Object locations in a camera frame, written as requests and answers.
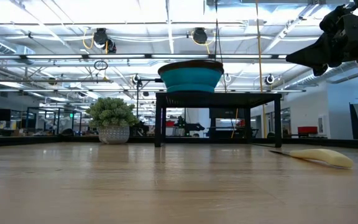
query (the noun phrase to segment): wooden floor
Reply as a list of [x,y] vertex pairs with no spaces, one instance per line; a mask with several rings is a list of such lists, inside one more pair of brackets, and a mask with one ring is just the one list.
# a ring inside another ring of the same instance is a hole
[[[313,146],[285,146],[285,150]],[[0,223],[358,223],[338,169],[243,145],[0,147]]]

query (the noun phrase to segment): blue bowl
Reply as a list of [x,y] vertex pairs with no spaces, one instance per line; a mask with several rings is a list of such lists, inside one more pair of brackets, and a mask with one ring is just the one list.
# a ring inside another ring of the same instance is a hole
[[213,93],[223,73],[223,64],[212,60],[175,62],[164,65],[158,70],[168,93],[175,91]]

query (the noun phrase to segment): black table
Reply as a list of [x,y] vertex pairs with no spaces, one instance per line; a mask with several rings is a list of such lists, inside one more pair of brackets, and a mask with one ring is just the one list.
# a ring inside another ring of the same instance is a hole
[[[246,124],[250,124],[250,110],[256,106],[274,101],[275,147],[281,147],[281,94],[276,93],[204,93],[175,92],[156,93],[154,146],[165,142],[167,108],[243,108]],[[247,143],[252,142],[251,126],[246,127]]]

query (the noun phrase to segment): potted plant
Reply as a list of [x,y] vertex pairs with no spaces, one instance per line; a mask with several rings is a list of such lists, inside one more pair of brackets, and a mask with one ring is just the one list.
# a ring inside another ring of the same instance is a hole
[[139,122],[132,114],[134,108],[120,98],[99,98],[86,110],[92,117],[89,126],[98,129],[101,142],[123,144],[129,139],[129,127]]

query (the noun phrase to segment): silver pot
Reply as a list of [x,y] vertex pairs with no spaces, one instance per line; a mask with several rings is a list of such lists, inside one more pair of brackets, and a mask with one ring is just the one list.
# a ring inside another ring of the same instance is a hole
[[99,140],[105,144],[124,144],[129,139],[129,126],[98,128]]

